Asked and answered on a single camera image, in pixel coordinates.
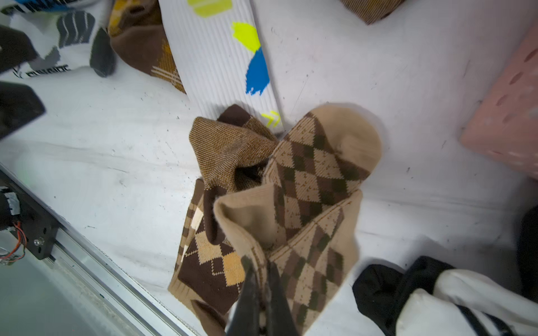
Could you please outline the brown tan striped sock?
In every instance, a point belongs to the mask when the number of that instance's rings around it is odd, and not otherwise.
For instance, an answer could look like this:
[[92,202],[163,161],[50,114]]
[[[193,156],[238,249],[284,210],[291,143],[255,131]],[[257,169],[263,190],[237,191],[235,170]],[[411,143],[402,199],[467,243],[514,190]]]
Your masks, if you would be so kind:
[[214,217],[218,197],[260,186],[277,137],[242,107],[234,104],[216,120],[197,117],[189,134],[204,182],[203,209],[209,243],[225,234]]

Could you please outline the beige green argyle sock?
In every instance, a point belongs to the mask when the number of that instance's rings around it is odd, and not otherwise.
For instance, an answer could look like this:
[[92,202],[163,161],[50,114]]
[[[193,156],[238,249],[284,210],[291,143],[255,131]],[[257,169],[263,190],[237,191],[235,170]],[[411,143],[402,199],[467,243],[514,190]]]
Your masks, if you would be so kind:
[[267,334],[269,263],[277,266],[298,335],[338,292],[359,257],[360,187],[381,158],[381,139],[360,112],[326,104],[279,142],[260,186],[215,201],[220,228],[255,267],[260,334]]

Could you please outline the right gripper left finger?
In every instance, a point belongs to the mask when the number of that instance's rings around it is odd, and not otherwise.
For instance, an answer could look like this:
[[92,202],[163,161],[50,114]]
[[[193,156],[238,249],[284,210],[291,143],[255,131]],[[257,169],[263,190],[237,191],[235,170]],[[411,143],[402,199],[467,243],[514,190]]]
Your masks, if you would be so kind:
[[241,259],[245,270],[245,281],[242,285],[233,316],[226,329],[227,336],[260,335],[260,289],[256,270],[250,258]]

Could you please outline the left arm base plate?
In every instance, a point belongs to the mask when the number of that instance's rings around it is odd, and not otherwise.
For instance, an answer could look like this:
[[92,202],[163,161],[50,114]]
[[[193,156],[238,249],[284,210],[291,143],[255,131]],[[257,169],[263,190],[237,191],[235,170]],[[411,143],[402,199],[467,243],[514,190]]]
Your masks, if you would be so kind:
[[28,253],[38,260],[49,258],[59,227],[56,217],[1,173],[1,231],[15,238],[13,247],[1,248],[1,264],[12,265]]

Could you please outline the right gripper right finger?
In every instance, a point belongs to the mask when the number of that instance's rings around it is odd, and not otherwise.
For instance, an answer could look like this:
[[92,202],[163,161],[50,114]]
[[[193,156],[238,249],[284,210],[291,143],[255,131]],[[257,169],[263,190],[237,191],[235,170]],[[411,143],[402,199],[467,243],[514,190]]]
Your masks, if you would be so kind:
[[268,278],[264,293],[267,335],[298,336],[276,264],[269,263],[267,271]]

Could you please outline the brown argyle sock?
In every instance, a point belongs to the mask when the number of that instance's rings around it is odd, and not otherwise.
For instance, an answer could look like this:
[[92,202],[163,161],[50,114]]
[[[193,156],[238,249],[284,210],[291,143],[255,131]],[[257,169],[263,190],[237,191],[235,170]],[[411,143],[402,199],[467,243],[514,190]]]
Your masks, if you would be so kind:
[[228,240],[213,245],[207,239],[203,194],[203,180],[197,179],[168,291],[197,316],[207,335],[225,335],[245,271]]

